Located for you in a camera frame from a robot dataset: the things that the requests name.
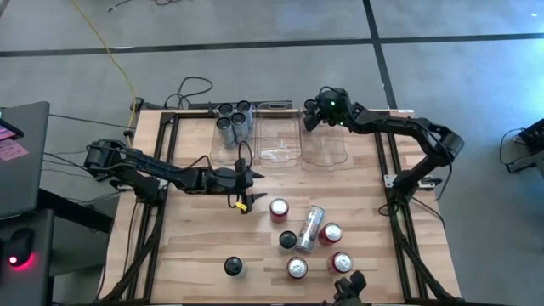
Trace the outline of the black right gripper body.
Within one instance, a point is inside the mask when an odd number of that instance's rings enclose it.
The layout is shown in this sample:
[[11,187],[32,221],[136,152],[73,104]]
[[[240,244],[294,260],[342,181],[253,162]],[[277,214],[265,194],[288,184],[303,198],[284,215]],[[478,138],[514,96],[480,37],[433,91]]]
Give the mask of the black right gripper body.
[[344,88],[322,87],[316,101],[320,119],[331,126],[344,126],[353,118],[353,106]]

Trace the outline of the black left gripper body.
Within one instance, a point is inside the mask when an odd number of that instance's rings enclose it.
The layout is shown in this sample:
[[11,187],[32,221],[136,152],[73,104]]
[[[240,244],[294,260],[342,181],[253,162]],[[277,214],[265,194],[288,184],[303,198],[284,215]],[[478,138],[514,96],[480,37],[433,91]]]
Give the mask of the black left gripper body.
[[247,189],[253,186],[254,171],[235,170],[221,167],[213,169],[207,175],[207,195],[239,195],[244,194]]

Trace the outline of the red Coca-Cola Zero can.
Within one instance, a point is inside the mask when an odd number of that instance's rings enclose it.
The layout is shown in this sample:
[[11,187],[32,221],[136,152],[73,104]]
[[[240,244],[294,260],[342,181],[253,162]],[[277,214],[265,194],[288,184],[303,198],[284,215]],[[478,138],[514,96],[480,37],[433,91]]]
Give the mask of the red Coca-Cola Zero can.
[[285,199],[276,198],[269,204],[270,220],[273,223],[283,223],[287,220],[289,204]]
[[331,274],[346,274],[354,265],[353,259],[346,252],[335,252],[326,261],[327,270]]
[[342,237],[343,229],[339,224],[327,223],[321,228],[318,241],[323,247],[329,247],[338,243]]

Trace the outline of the clear plastic bin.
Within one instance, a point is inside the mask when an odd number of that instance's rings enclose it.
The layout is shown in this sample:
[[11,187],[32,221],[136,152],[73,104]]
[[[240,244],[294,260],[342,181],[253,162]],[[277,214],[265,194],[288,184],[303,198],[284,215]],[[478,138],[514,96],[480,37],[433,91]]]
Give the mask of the clear plastic bin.
[[295,167],[302,155],[299,136],[299,110],[290,100],[258,106],[256,153],[263,167]]
[[[235,113],[238,112],[236,109],[236,104],[232,104],[234,106]],[[240,143],[236,141],[236,146],[233,149],[229,149],[229,150],[223,147],[220,137],[218,135],[217,127],[216,127],[216,121],[219,119],[217,108],[215,109],[216,118],[213,123],[213,140],[212,140],[212,148],[210,152],[210,157],[216,163],[221,163],[224,165],[232,165],[239,158],[238,150],[239,150]],[[255,145],[255,138],[256,138],[255,136],[256,119],[255,119],[254,111],[255,111],[255,108],[253,106],[254,125],[253,125],[253,129],[249,130],[250,138],[249,140],[246,141],[249,144],[251,150],[253,150],[253,147]]]
[[[303,117],[311,114],[306,110]],[[343,129],[339,126],[331,127],[327,123],[320,122],[313,131],[306,131],[303,125],[303,117],[300,121],[300,145],[302,158],[306,164],[315,167],[334,167],[344,163],[348,159]]]

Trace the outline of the red Darth Vader Coke can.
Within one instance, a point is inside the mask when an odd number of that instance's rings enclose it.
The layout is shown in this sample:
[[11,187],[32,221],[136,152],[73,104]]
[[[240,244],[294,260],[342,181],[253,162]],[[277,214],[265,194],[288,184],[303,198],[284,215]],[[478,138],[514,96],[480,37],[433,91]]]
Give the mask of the red Darth Vader Coke can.
[[287,273],[293,279],[303,279],[308,273],[308,264],[301,257],[292,257],[286,265]]

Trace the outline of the long black power strip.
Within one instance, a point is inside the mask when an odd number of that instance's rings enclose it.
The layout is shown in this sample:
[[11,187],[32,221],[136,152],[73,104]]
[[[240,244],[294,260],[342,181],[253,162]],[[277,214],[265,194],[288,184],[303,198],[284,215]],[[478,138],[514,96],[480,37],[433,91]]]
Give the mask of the long black power strip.
[[[289,99],[283,100],[249,100],[249,103],[257,108],[261,104],[292,104],[293,101]],[[206,103],[189,103],[186,110],[207,110],[209,108],[215,109],[219,107],[222,102],[206,102]]]

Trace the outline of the dark grey laptop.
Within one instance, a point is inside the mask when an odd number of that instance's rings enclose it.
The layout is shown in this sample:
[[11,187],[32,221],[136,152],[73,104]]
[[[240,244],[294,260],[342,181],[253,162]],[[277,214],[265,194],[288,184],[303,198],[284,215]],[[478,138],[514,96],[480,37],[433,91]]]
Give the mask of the dark grey laptop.
[[26,213],[37,206],[49,111],[47,101],[2,110],[3,119],[24,132],[24,137],[15,141],[28,154],[0,160],[0,218]]

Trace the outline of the pink sticky note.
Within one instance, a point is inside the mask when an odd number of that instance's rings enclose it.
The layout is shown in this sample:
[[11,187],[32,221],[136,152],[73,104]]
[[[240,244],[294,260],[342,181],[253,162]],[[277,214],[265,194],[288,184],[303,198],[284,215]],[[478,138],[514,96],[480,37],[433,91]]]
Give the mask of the pink sticky note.
[[0,160],[4,162],[8,162],[27,154],[28,151],[13,139],[4,139],[0,141]]

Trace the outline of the black computer mouse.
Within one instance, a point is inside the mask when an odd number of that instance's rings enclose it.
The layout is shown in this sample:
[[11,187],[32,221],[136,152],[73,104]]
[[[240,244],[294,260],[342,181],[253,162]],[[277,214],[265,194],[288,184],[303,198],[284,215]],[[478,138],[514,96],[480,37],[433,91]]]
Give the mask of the black computer mouse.
[[35,231],[30,228],[18,229],[11,235],[6,245],[6,256],[12,269],[24,270],[32,266],[34,238]]

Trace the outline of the phone with pink screen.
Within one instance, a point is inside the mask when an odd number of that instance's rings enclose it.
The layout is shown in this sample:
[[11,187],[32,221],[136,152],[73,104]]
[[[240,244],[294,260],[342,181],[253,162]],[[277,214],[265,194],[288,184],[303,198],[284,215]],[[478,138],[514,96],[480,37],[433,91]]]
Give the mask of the phone with pink screen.
[[22,130],[5,121],[3,119],[3,113],[0,111],[0,141],[21,139],[24,135]]

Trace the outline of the black side desk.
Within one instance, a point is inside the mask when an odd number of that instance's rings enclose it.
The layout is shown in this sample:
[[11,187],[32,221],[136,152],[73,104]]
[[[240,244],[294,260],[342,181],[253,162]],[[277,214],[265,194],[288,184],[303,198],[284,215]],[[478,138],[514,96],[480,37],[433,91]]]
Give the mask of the black side desk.
[[[40,190],[34,210],[0,218],[0,306],[49,306],[58,275],[99,266],[113,218],[94,206]],[[35,231],[29,269],[12,269],[6,245],[18,229]]]

